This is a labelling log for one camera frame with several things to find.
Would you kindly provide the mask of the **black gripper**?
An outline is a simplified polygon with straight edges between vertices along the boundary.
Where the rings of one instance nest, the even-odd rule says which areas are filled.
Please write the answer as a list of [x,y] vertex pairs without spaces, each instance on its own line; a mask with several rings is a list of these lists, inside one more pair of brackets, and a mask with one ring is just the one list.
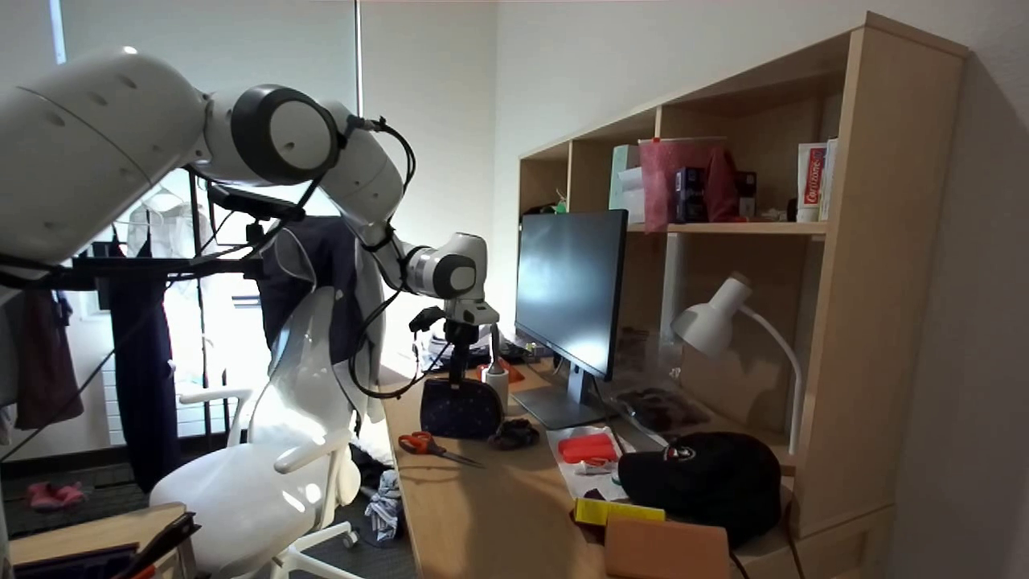
[[496,359],[492,323],[454,323],[439,307],[428,307],[409,323],[409,330],[421,373],[443,373],[451,384],[458,384],[476,366]]

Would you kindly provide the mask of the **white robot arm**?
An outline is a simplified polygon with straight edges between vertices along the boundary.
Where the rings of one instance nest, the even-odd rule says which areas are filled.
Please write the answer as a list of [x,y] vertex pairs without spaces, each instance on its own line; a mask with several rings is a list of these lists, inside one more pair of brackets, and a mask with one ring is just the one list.
[[485,242],[409,246],[393,215],[416,177],[396,129],[283,84],[201,95],[151,55],[78,59],[0,98],[0,261],[9,295],[61,266],[157,180],[190,169],[226,185],[311,185],[341,209],[378,277],[430,295],[455,324],[497,320]]

